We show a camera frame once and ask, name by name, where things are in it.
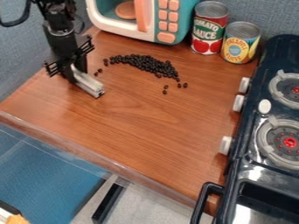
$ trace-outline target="white knob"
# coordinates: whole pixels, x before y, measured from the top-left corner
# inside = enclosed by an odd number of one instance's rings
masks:
[[[233,138],[230,136],[223,136],[220,144],[220,153],[228,155],[229,148],[231,147]]]
[[[243,77],[239,86],[239,92],[245,94],[249,87],[250,78]]]
[[[242,110],[244,99],[245,99],[244,95],[241,94],[236,95],[236,98],[234,99],[234,103],[233,103],[234,112],[240,112]]]
[[[261,114],[266,115],[267,113],[270,112],[271,108],[272,108],[272,104],[269,100],[264,99],[260,101],[259,111]]]

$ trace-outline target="microwave door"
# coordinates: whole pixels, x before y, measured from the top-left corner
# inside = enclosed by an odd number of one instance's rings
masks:
[[[125,20],[115,14],[122,0],[87,0],[87,13],[95,26],[106,32],[133,39],[155,41],[155,0],[135,0],[136,19]]]

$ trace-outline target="red can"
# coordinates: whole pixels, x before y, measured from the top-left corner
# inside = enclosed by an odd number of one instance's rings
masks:
[[[195,53],[219,53],[227,21],[228,9],[223,3],[198,3],[195,6],[191,49]]]

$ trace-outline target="can lid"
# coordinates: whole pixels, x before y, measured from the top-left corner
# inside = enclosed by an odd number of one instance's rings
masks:
[[[205,18],[222,18],[228,15],[227,7],[220,2],[207,1],[195,6],[196,15]]]
[[[248,22],[234,22],[227,26],[226,33],[240,39],[253,39],[261,35],[259,27]]]

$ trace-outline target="gray wall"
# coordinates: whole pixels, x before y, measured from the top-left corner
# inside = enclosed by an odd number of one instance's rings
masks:
[[[19,18],[25,0],[0,0],[0,15],[4,21]],[[87,27],[91,25],[85,0],[75,0],[77,14]],[[43,18],[38,7],[31,6],[27,21],[15,27],[0,26],[0,101],[7,97],[28,78],[35,74],[49,53],[49,46],[42,30]]]
[[[218,0],[227,5],[230,22],[247,21],[261,28],[262,38],[299,35],[299,0]]]

